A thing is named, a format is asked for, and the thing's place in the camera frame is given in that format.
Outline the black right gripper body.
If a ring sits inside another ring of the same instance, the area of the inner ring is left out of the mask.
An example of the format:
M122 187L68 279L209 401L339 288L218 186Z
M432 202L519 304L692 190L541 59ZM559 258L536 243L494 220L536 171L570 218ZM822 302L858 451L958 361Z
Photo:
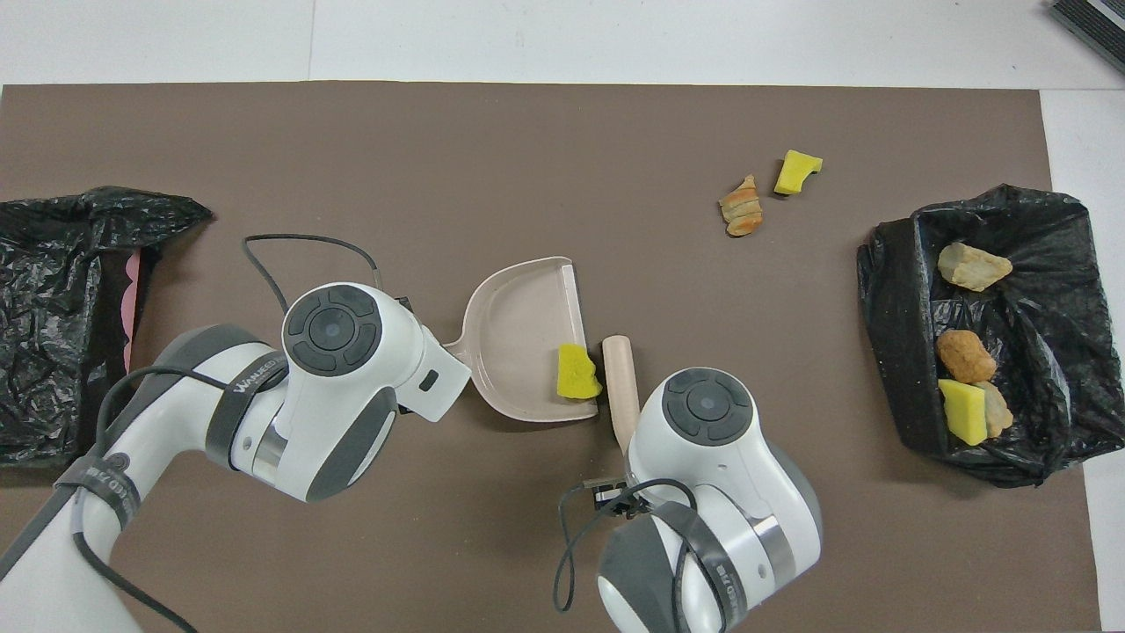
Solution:
M598 514L636 514L636 497L624 480L593 482L593 504Z

